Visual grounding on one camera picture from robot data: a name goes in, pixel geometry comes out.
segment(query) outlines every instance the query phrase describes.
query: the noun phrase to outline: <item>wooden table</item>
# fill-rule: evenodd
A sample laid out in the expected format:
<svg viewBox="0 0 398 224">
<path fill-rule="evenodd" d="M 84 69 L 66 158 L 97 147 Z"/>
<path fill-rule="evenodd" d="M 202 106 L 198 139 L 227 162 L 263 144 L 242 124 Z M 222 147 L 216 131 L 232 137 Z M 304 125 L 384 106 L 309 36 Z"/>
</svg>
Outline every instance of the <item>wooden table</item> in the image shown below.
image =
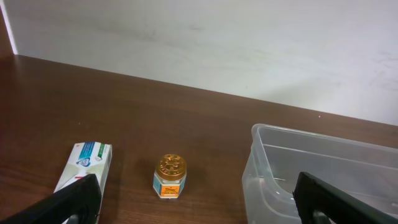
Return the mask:
<svg viewBox="0 0 398 224">
<path fill-rule="evenodd" d="M 256 123 L 398 147 L 386 124 L 23 56 L 0 69 L 0 220 L 53 192 L 76 142 L 113 145 L 102 224 L 247 223 Z M 168 153 L 188 164 L 177 200 L 152 189 Z"/>
</svg>

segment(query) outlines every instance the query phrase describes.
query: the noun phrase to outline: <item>toothpaste tube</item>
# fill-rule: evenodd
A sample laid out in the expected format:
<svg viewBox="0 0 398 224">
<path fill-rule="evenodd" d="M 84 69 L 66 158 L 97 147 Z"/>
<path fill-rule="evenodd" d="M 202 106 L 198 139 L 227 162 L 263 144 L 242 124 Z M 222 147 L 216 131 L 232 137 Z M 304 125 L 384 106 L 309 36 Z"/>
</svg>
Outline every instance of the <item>toothpaste tube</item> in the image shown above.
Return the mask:
<svg viewBox="0 0 398 224">
<path fill-rule="evenodd" d="M 76 143 L 54 192 L 74 183 L 87 174 L 95 174 L 103 196 L 111 159 L 112 145 L 110 144 L 100 142 Z"/>
</svg>

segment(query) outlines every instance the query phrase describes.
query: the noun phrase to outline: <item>white wall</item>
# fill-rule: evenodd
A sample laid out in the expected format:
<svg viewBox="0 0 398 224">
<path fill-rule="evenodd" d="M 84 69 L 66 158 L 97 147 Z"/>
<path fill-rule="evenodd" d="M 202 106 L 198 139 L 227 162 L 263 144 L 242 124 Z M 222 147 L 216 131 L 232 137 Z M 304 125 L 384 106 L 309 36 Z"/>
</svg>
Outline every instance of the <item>white wall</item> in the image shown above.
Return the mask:
<svg viewBox="0 0 398 224">
<path fill-rule="evenodd" d="M 396 0 L 4 1 L 21 55 L 398 125 Z"/>
</svg>

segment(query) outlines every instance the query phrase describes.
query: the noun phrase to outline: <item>clear plastic container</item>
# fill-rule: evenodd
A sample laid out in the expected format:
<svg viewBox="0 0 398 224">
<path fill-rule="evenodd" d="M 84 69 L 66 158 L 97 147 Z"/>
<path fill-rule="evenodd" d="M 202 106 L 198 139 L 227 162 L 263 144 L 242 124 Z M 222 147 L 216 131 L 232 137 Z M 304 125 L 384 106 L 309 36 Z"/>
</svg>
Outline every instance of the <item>clear plastic container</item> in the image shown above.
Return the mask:
<svg viewBox="0 0 398 224">
<path fill-rule="evenodd" d="M 301 223 L 293 199 L 306 171 L 398 218 L 398 149 L 256 124 L 243 173 L 249 224 Z"/>
</svg>

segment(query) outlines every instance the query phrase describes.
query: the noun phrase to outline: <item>orange label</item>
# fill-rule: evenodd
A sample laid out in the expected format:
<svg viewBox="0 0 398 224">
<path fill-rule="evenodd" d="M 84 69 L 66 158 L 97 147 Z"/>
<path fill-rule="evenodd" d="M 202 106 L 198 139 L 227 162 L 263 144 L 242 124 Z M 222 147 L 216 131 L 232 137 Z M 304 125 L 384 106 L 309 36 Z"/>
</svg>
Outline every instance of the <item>orange label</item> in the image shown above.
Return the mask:
<svg viewBox="0 0 398 224">
<path fill-rule="evenodd" d="M 162 192 L 160 193 L 160 196 L 162 197 L 177 197 L 178 192 L 180 191 L 180 186 L 167 186 L 163 185 L 162 186 Z"/>
</svg>

